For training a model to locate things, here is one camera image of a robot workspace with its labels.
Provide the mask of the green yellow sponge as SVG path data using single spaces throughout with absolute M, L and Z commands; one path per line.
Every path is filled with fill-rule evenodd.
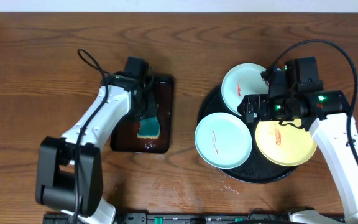
M 137 137 L 141 139 L 158 139 L 160 136 L 160 123 L 156 116 L 140 121 Z

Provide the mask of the yellow plate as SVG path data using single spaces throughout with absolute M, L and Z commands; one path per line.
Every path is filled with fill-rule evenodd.
M 281 166 L 298 166 L 310 159 L 317 144 L 300 119 L 292 121 L 295 127 L 284 122 L 260 121 L 255 129 L 255 142 L 259 151 L 270 161 Z

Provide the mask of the mint plate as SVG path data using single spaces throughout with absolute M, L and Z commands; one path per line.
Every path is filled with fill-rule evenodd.
M 225 105 L 236 115 L 237 107 L 246 95 L 267 94 L 269 88 L 261 77 L 265 68 L 254 63 L 243 63 L 230 69 L 223 78 L 221 95 Z
M 219 169 L 232 169 L 245 163 L 252 146 L 249 128 L 229 113 L 209 114 L 195 130 L 195 147 L 199 155 Z

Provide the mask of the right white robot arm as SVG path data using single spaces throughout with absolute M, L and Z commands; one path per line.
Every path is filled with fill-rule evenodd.
M 246 95 L 237 111 L 247 122 L 279 121 L 286 126 L 300 119 L 329 167 L 346 223 L 358 223 L 358 133 L 342 91 Z

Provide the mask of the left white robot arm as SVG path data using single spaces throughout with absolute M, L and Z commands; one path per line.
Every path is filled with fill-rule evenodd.
M 115 208 L 102 198 L 101 151 L 116 125 L 131 114 L 156 116 L 154 80 L 118 73 L 103 77 L 98 96 L 60 138 L 40 144 L 35 200 L 68 214 L 67 223 L 112 223 Z

